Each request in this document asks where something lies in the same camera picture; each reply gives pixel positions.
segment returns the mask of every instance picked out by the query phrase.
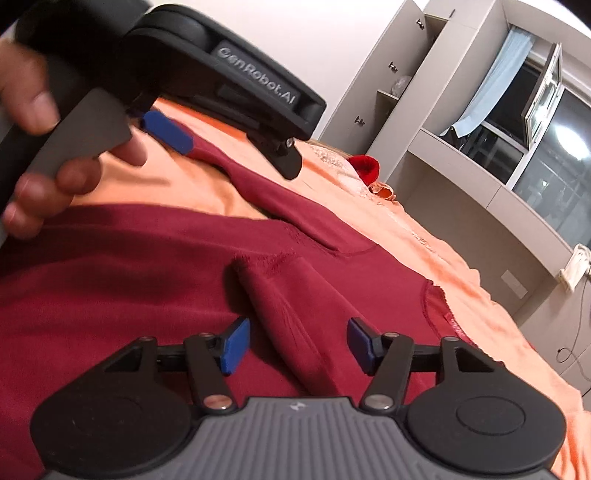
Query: red object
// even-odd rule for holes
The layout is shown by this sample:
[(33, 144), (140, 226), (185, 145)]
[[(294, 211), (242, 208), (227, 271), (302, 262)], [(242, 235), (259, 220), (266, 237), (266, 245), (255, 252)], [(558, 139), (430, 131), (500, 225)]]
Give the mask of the red object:
[(368, 155), (354, 155), (348, 161), (368, 187), (379, 177), (379, 162)]
[[(161, 344), (252, 319), (251, 350), (228, 383), (250, 395), (349, 395), (369, 384), (346, 344), (359, 316), (417, 343), (461, 335), (443, 292), (322, 206), (196, 138), (270, 220), (148, 205), (74, 207), (0, 251), (0, 478), (41, 472), (35, 407), (142, 335)], [(408, 398), (434, 385), (413, 375)]]

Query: folded cloth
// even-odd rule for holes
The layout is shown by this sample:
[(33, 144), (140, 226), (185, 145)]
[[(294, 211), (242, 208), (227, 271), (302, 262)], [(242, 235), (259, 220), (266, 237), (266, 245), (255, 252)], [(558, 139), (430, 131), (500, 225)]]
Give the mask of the folded cloth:
[[(252, 319), (252, 349), (228, 382), (249, 395), (349, 395), (369, 378), (346, 325), (417, 343), (466, 338), (443, 292), (307, 200), (196, 137), (193, 158), (225, 171), (270, 219), (156, 205), (74, 207), (0, 251), (0, 478), (40, 473), (28, 422), (48, 395), (142, 335), (179, 343)], [(434, 385), (413, 375), (410, 400)]]
[(354, 155), (347, 159), (368, 187), (379, 177), (379, 162), (368, 155)]

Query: blue gripper pad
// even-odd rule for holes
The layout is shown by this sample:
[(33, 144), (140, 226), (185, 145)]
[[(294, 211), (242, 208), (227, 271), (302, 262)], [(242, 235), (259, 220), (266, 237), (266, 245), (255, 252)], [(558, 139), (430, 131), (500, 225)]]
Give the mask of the blue gripper pad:
[(375, 371), (378, 357), (375, 355), (372, 339), (354, 319), (349, 319), (347, 324), (347, 346), (364, 374), (369, 375)]
[(251, 321), (244, 319), (242, 323), (226, 339), (220, 356), (220, 370), (223, 375), (232, 375), (244, 357), (251, 343)]
[(150, 110), (143, 117), (143, 130), (168, 145), (181, 155), (193, 149), (193, 137), (158, 110)]

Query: light blue curtain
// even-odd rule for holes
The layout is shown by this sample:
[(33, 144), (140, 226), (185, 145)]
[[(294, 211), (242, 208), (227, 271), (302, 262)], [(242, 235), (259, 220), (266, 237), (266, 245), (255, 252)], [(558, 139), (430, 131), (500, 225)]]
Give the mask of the light blue curtain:
[(458, 137), (471, 134), (501, 100), (509, 85), (519, 72), (523, 62), (534, 45), (535, 37), (528, 31), (512, 27), (497, 55), (491, 69), (486, 74), (480, 88), (462, 117), (453, 124)]

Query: electrical cable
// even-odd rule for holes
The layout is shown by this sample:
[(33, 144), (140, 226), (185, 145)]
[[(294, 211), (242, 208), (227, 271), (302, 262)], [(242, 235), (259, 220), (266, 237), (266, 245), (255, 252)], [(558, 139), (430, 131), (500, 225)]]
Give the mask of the electrical cable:
[[(574, 361), (576, 362), (577, 366), (579, 367), (579, 371), (581, 372), (581, 376), (589, 383), (591, 383), (591, 378), (589, 378), (585, 374), (583, 365), (581, 364), (579, 357), (574, 354), (574, 350), (575, 350), (577, 343), (579, 341), (579, 335), (581, 334), (581, 329), (583, 327), (583, 306), (584, 306), (584, 300), (585, 300), (585, 290), (587, 289), (587, 283), (589, 282), (588, 277), (590, 274), (591, 274), (591, 268), (589, 268), (587, 270), (587, 273), (585, 274), (585, 277), (584, 277), (585, 284), (583, 286), (583, 293), (581, 294), (581, 308), (580, 308), (580, 312), (579, 312), (579, 327), (577, 328), (577, 335), (574, 337), (573, 347), (572, 348), (562, 347), (562, 348), (558, 349), (558, 352), (556, 353), (556, 361), (560, 364), (565, 363), (566, 361), (569, 360), (570, 357), (573, 356)], [(560, 360), (560, 354), (562, 352), (568, 352), (569, 355), (566, 358), (564, 358), (563, 360)], [(583, 394), (583, 396), (585, 396), (590, 391), (591, 391), (591, 388), (589, 390), (587, 390), (587, 392), (585, 394)]]

